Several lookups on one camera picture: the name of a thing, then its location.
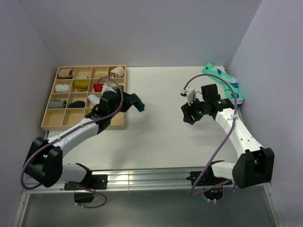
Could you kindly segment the white sock black stripes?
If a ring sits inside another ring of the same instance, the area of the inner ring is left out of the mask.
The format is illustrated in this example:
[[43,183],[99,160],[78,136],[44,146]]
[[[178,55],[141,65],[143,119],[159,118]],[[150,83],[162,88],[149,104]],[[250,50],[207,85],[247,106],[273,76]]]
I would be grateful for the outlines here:
[[92,105],[98,105],[100,102],[100,98],[95,94],[88,95],[88,100]]

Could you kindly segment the dark green reindeer sock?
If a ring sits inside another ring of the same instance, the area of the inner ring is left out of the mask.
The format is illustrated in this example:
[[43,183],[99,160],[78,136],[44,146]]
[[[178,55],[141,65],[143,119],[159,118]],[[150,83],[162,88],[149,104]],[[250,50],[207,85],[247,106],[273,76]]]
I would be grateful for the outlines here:
[[145,104],[140,100],[137,100],[134,103],[134,106],[139,112],[143,112],[145,110]]

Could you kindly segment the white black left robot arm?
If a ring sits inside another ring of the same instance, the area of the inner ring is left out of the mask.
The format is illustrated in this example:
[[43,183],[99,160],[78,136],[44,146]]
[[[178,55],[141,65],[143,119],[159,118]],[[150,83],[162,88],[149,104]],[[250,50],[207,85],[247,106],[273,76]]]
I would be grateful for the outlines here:
[[64,164],[63,158],[85,140],[104,131],[118,112],[125,113],[131,106],[139,112],[145,108],[136,94],[104,92],[99,103],[78,124],[47,140],[36,138],[31,144],[21,174],[32,177],[44,187],[64,181],[77,184],[82,189],[89,188],[93,180],[92,171],[80,163]]

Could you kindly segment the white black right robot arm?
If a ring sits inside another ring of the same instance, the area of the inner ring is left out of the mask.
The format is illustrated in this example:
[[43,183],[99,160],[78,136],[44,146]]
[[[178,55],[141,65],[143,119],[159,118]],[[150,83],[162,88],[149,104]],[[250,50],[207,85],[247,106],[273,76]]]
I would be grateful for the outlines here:
[[264,148],[248,131],[234,112],[235,107],[229,99],[221,99],[215,84],[201,87],[203,100],[196,97],[193,88],[186,87],[181,95],[187,102],[181,107],[183,121],[193,125],[203,116],[211,116],[226,132],[232,142],[238,160],[229,163],[223,160],[212,161],[203,170],[203,176],[192,172],[187,178],[198,186],[219,185],[235,182],[239,188],[269,183],[272,180],[275,154],[272,149]]

